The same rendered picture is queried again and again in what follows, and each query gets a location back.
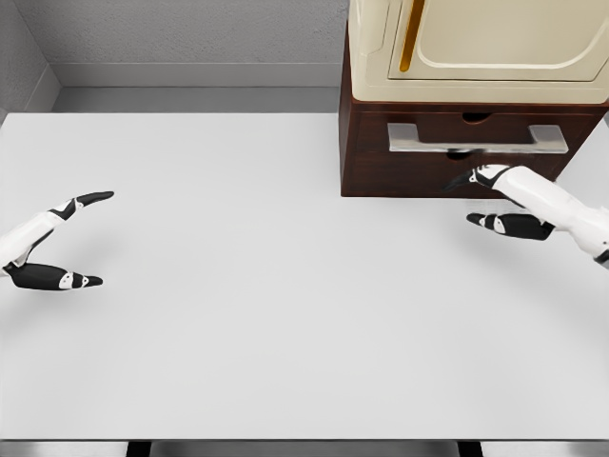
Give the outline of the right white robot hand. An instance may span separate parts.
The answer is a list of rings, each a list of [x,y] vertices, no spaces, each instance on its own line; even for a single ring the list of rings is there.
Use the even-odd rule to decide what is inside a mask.
[[[442,189],[477,183],[503,194],[512,203],[527,209],[523,213],[470,213],[466,220],[499,235],[544,241],[553,230],[572,228],[576,212],[582,208],[570,193],[525,166],[482,165],[448,182]]]

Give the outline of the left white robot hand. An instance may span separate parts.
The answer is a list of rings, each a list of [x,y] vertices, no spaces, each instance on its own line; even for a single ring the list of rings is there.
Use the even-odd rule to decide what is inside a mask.
[[[0,237],[0,276],[9,276],[18,288],[64,291],[102,286],[102,278],[29,261],[32,251],[77,211],[110,199],[114,192],[80,195],[61,205],[35,214]]]

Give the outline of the dark brown wooden drawer cabinet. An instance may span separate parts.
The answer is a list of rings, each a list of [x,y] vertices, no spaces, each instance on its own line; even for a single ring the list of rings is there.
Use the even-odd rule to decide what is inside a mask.
[[[361,101],[352,94],[350,53],[344,53],[342,70],[342,84],[339,105],[339,144],[340,144],[340,172],[341,194],[345,159],[348,155],[360,152],[357,149],[357,136],[362,123],[362,117],[367,112],[498,112],[498,113],[579,113],[602,114],[609,112],[609,100],[594,105],[586,104],[463,104],[463,103],[434,103],[434,102],[385,102]],[[466,154],[462,150],[450,152],[433,152]],[[344,196],[343,197],[397,197],[397,196]]]

